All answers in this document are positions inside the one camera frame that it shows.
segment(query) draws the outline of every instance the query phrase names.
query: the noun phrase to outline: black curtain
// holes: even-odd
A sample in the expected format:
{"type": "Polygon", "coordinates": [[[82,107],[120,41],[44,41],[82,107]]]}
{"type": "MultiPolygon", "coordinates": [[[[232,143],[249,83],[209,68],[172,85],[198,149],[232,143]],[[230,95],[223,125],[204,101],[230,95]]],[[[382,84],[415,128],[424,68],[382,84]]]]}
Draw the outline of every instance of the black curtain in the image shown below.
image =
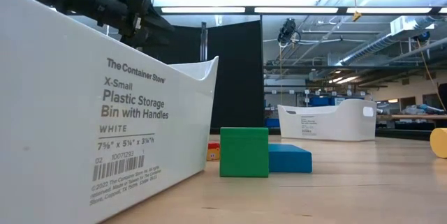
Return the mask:
{"type": "Polygon", "coordinates": [[[142,51],[165,64],[187,64],[200,61],[201,28],[174,26],[169,45],[143,47],[142,51]]]}
{"type": "Polygon", "coordinates": [[[219,56],[212,128],[263,127],[261,21],[208,29],[208,59],[219,56]]]}

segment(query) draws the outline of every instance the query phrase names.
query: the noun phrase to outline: green cube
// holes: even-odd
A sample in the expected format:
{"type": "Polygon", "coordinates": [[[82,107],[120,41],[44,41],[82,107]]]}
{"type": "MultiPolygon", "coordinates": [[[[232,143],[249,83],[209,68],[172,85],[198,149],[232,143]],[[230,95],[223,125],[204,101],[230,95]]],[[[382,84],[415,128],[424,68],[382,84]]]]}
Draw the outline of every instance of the green cube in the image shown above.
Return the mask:
{"type": "Polygon", "coordinates": [[[221,177],[268,177],[268,129],[221,128],[221,177]]]}

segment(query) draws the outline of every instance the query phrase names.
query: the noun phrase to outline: plastic storage bin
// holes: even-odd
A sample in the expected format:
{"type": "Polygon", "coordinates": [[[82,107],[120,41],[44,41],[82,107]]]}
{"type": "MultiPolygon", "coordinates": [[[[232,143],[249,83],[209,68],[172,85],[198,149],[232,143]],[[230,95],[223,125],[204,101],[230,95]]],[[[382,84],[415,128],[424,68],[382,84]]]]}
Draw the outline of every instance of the plastic storage bin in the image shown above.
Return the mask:
{"type": "Polygon", "coordinates": [[[167,66],[0,0],[0,223],[98,223],[205,167],[217,59],[167,66]]]}
{"type": "Polygon", "coordinates": [[[314,140],[373,140],[376,103],[348,99],[340,105],[291,107],[278,105],[281,136],[314,140]]]}

